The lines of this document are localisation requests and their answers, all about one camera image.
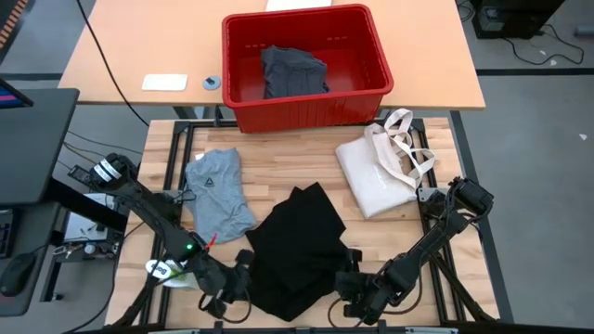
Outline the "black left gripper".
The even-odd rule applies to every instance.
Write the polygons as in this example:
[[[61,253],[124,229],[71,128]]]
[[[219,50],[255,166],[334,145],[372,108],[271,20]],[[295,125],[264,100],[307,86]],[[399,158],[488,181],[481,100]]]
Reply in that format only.
[[[239,277],[234,266],[229,267],[211,256],[199,257],[195,261],[195,278],[199,288],[206,295],[223,302],[247,301],[250,276]]]

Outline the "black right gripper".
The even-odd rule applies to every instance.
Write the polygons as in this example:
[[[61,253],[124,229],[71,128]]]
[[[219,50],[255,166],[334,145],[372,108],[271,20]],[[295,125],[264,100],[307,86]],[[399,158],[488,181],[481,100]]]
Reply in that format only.
[[[366,325],[377,323],[395,297],[395,289],[382,276],[364,273],[338,272],[335,290],[346,302],[342,314]]]

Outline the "black garment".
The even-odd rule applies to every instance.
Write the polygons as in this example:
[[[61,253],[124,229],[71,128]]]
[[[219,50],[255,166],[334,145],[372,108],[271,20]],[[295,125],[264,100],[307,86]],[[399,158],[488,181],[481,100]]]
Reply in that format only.
[[[347,262],[345,225],[319,183],[295,187],[246,233],[254,251],[252,303],[290,322],[334,290]]]

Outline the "grey t-shirt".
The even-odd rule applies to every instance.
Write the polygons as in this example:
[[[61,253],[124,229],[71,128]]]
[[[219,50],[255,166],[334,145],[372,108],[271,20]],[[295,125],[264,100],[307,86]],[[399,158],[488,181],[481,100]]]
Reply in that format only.
[[[185,169],[187,189],[194,195],[190,205],[194,226],[204,241],[218,233],[216,244],[242,238],[256,218],[243,192],[241,160],[235,148],[214,149]]]

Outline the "red plastic laundry bin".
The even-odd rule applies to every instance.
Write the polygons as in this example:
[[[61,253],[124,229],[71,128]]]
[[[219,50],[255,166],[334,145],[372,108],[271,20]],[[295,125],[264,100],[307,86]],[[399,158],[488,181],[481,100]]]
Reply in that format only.
[[[328,67],[322,95],[265,98],[261,52],[310,52]],[[370,122],[394,79],[367,6],[235,14],[222,23],[222,99],[244,133]]]

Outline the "beige canvas tote bag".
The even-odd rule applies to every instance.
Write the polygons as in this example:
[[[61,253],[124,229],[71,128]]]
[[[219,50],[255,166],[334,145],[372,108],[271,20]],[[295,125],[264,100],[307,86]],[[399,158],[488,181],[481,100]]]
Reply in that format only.
[[[436,156],[414,148],[409,109],[397,109],[383,125],[373,123],[358,139],[335,149],[342,172],[366,219],[417,198],[416,189]]]

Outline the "white electronics board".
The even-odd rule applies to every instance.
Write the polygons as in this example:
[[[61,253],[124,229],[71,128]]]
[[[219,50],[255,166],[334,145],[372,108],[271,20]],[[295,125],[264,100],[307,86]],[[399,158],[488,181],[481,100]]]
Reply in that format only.
[[[115,201],[114,197],[104,193],[87,193],[86,197],[94,202],[110,208],[111,210],[123,213],[123,209]],[[121,236],[121,233],[99,225],[78,213],[69,214],[68,223],[64,234],[65,243],[91,243],[95,252],[105,251],[113,253],[113,243]]]

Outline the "black power adapter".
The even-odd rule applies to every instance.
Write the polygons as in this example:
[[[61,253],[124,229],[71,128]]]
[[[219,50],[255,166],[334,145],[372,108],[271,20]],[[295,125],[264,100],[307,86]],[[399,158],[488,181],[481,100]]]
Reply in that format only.
[[[68,171],[68,176],[85,186],[91,186],[90,173],[79,165],[73,166]]]

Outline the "black computer mouse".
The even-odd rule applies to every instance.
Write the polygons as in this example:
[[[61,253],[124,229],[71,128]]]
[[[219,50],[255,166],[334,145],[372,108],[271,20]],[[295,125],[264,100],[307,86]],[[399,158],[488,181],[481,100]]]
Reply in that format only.
[[[37,259],[34,253],[26,252],[13,257],[0,274],[0,295],[17,297],[32,294],[32,274]]]

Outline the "white flat rectangular device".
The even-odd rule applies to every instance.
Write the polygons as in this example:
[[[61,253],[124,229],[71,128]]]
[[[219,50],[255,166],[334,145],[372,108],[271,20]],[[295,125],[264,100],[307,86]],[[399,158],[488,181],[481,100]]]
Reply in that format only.
[[[147,74],[141,89],[143,91],[184,91],[187,88],[187,79],[186,74],[179,73]]]

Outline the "dark grey garment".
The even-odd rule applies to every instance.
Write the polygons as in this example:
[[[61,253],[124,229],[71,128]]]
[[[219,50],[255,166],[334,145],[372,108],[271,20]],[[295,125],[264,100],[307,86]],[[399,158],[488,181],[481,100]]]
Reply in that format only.
[[[261,52],[264,99],[326,94],[328,66],[311,53],[271,45]]]

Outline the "black keyboard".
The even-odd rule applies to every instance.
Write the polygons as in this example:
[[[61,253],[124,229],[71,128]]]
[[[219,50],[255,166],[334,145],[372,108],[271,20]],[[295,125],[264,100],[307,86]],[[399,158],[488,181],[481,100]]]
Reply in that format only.
[[[16,236],[16,214],[13,210],[0,211],[0,259],[8,258]]]

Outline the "black side desk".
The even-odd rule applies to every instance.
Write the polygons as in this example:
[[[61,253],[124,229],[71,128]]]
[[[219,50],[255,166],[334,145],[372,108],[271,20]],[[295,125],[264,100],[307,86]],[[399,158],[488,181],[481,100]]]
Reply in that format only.
[[[33,89],[33,105],[0,109],[0,208],[61,202],[53,178],[80,92]]]

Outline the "tan wooden desk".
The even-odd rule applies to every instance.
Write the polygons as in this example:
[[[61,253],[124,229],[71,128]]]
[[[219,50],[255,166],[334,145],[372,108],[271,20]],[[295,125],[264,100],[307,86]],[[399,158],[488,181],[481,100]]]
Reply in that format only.
[[[82,104],[200,106],[221,102],[202,86],[222,73],[222,21],[261,12],[267,0],[97,0],[59,81]],[[455,0],[332,0],[372,14],[394,88],[382,105],[484,109]],[[147,74],[186,74],[184,91],[143,91]]]

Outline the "monitor with coloured screen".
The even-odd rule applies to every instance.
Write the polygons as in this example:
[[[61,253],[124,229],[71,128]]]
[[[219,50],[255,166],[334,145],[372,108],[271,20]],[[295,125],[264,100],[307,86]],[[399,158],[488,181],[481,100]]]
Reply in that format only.
[[[0,109],[32,107],[33,101],[6,81],[0,79]]]

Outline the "white paper sheet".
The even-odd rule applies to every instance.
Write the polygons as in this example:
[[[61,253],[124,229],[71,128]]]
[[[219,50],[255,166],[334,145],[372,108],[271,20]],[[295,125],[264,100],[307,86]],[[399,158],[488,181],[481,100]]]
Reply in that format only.
[[[332,0],[267,0],[265,11],[285,11],[331,6]]]

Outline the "black computer tower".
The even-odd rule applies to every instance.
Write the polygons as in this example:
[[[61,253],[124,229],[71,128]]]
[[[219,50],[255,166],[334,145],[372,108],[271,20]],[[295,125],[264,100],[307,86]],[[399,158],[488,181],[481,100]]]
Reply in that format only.
[[[565,0],[470,0],[472,27],[479,39],[536,35]]]

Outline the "black device with orange stripes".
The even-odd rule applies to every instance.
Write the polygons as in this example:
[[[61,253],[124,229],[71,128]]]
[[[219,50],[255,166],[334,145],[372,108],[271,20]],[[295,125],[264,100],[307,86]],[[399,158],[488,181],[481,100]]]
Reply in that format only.
[[[0,0],[0,51],[8,49],[8,42],[16,34],[19,20],[30,0]]]

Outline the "black aluminium table frame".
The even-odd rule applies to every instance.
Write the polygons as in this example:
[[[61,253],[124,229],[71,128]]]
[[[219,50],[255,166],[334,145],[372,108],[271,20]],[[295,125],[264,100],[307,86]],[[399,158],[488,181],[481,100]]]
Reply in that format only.
[[[306,187],[318,182],[326,191],[334,208],[346,226],[342,241],[347,247],[363,251],[362,271],[380,269],[381,265],[400,252],[407,251],[428,229],[421,222],[417,202],[364,220],[355,198],[343,177],[334,149],[341,143],[357,139],[363,125],[293,130],[268,134],[243,134],[234,120],[220,121],[154,121],[142,158],[139,179],[151,190],[178,189],[183,186],[181,170],[184,162],[212,149],[237,148],[242,162],[243,191],[257,223],[271,212],[273,206],[289,197],[294,186]],[[437,163],[423,186],[447,187],[455,176],[462,175],[454,136],[448,118],[416,119],[411,126],[414,146],[432,149]],[[503,316],[503,306],[497,306],[485,260],[486,227],[481,238],[469,226],[450,241],[444,257],[455,267],[458,279],[471,296],[494,318]],[[145,262],[160,248],[153,232],[140,226],[124,242],[118,264],[115,290],[110,299],[105,324],[121,318],[132,304],[147,278]],[[406,315],[383,315],[388,327],[439,325],[440,320],[472,321],[471,313],[461,306],[459,297],[445,277],[435,271],[434,264],[422,270],[423,293],[420,304]],[[214,329],[215,318],[198,309],[198,290],[172,290],[157,287],[134,325],[159,324],[166,329]],[[291,322],[285,322],[253,308],[250,318],[242,324],[223,324],[222,329],[258,328],[291,332],[320,332],[330,328],[327,311],[338,298],[335,292],[322,297],[310,309]]]

